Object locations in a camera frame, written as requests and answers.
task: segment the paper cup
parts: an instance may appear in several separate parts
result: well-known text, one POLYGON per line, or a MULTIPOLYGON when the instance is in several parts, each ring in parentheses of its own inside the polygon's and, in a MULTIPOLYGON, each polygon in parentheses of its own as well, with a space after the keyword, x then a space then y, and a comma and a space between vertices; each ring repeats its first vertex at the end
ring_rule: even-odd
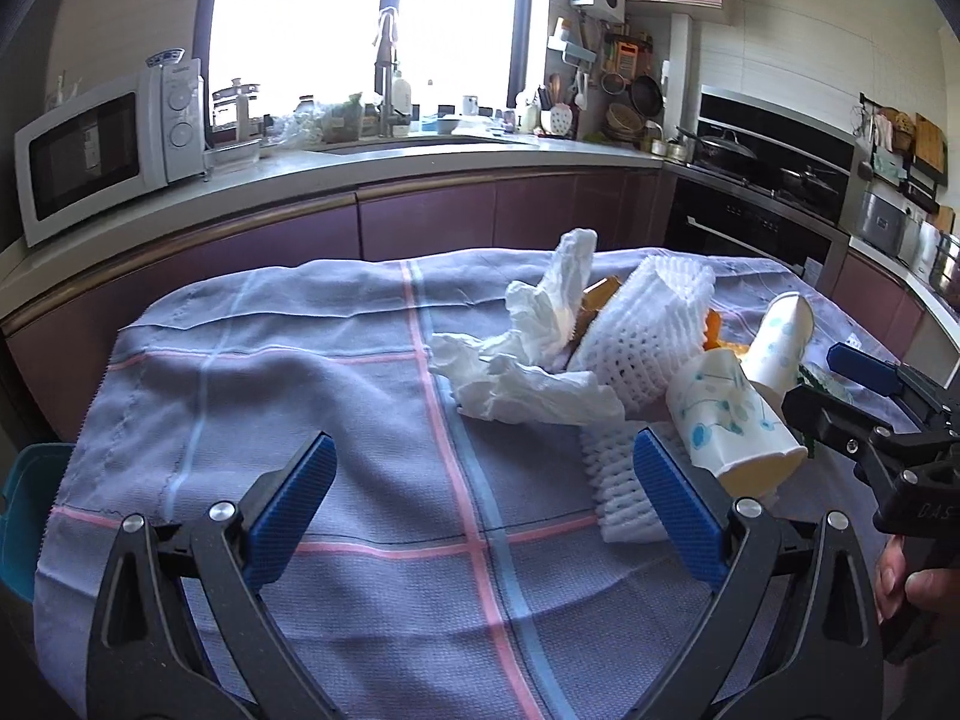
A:
POLYGON ((806 457, 729 349, 712 349, 681 367, 666 405, 690 461, 734 498, 772 493, 806 457))
POLYGON ((782 419, 784 396, 797 386, 800 360, 813 336, 813 310, 800 293, 784 293, 767 306, 743 372, 782 419))

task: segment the human hand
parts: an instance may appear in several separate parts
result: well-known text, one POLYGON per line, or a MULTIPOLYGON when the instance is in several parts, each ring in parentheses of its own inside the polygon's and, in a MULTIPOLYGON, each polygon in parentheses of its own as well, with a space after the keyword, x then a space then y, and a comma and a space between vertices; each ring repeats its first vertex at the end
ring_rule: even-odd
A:
POLYGON ((893 536, 877 561, 877 620, 893 617, 904 598, 921 610, 960 617, 960 570, 930 568, 908 576, 904 537, 893 536))

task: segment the frying pan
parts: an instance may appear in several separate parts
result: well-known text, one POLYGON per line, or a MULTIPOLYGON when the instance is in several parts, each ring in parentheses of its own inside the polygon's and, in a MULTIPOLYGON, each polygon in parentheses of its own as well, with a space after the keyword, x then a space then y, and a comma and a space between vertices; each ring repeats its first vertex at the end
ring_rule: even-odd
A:
POLYGON ((630 84, 630 103, 645 119, 659 116, 664 109, 664 93, 656 79, 650 76, 637 76, 630 84))
POLYGON ((724 130, 723 137, 716 135, 694 135, 688 129, 677 127, 680 134, 696 141, 695 160, 707 165, 728 170, 738 175, 750 176, 757 168, 757 155, 750 148, 736 140, 736 133, 724 130))

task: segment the microwave control knob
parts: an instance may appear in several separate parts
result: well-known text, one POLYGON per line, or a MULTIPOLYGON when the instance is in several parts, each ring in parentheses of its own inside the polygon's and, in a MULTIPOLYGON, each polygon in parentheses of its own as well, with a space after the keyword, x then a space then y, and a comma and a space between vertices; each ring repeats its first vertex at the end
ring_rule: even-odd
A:
POLYGON ((167 97, 167 104, 175 111, 182 111, 190 104, 190 90, 185 84, 176 84, 174 90, 167 97))
POLYGON ((170 130, 170 143, 177 148, 183 148, 193 139, 193 127, 187 122, 175 124, 170 130))

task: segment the white countertop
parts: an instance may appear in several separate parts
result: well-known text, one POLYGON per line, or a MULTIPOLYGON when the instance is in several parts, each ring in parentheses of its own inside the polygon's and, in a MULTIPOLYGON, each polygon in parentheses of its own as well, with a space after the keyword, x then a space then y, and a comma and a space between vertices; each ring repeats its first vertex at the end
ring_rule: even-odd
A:
MULTIPOLYGON (((345 143, 342 148, 350 148, 345 143)), ((22 240, 0 254, 0 319, 67 279, 188 228, 295 197, 471 170, 522 167, 651 167, 650 154, 593 143, 506 136, 477 143, 418 143, 359 153, 275 151, 251 167, 189 179, 118 206, 27 250, 22 240)), ((338 199, 334 196, 331 204, 338 199)))
POLYGON ((858 254, 862 254, 867 259, 877 263, 882 269, 889 272, 889 274, 896 276, 896 278, 904 282, 917 299, 923 303, 923 306, 930 312, 933 319, 936 319, 937 324, 939 324, 944 333, 947 334, 950 342, 957 350, 960 350, 960 322, 957 322, 955 314, 941 302, 928 284, 915 276, 904 263, 887 256, 882 251, 872 247, 870 244, 867 244, 867 242, 861 241, 859 238, 851 238, 850 247, 858 254))

